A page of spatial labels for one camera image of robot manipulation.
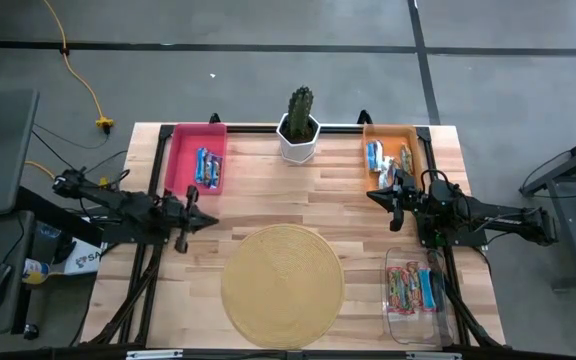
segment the round straw mat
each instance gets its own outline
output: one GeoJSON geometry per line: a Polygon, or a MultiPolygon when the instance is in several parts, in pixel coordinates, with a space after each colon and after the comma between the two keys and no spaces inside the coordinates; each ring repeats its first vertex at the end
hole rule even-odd
{"type": "Polygon", "coordinates": [[[343,270],[318,234],[295,225],[269,226],[246,237],[229,259],[221,297],[248,341],[301,348],[335,321],[344,300],[343,270]]]}

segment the black desk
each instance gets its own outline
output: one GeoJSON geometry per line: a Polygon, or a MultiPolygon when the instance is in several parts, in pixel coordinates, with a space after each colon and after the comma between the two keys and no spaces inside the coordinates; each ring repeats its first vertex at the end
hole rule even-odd
{"type": "Polygon", "coordinates": [[[25,325],[25,308],[30,294],[21,283],[21,276],[36,226],[32,212],[19,211],[0,215],[0,263],[21,236],[20,220],[24,235],[6,260],[6,263],[13,267],[13,273],[8,281],[6,297],[0,306],[0,334],[22,332],[25,325]]]}

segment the butcher block tabletop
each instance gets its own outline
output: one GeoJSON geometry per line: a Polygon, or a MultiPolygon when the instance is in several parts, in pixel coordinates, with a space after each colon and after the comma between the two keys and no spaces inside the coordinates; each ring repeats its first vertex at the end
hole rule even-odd
{"type": "MultiPolygon", "coordinates": [[[[131,172],[122,181],[122,190],[147,191],[160,125],[135,124],[125,163],[131,172]]],[[[437,168],[468,194],[457,129],[430,126],[430,132],[437,168]]],[[[167,159],[168,149],[159,194],[163,193],[167,159]]],[[[315,157],[298,166],[282,159],[276,134],[230,133],[225,161],[223,193],[201,196],[198,202],[203,212],[219,218],[219,224],[189,235],[187,254],[174,250],[174,234],[164,250],[148,347],[256,348],[235,330],[224,311],[221,273],[248,234],[267,225],[289,223],[308,227],[330,243],[346,282],[337,319],[307,349],[429,349],[399,344],[384,331],[380,271],[386,251],[419,249],[419,242],[410,214],[401,231],[390,232],[391,215],[366,197],[361,134],[321,134],[315,157]]],[[[103,257],[82,341],[97,335],[125,299],[135,249],[134,244],[123,244],[103,257]]],[[[466,305],[488,333],[504,343],[486,263],[468,247],[454,248],[454,257],[466,305]]],[[[132,336],[141,307],[140,300],[132,336]]]]}

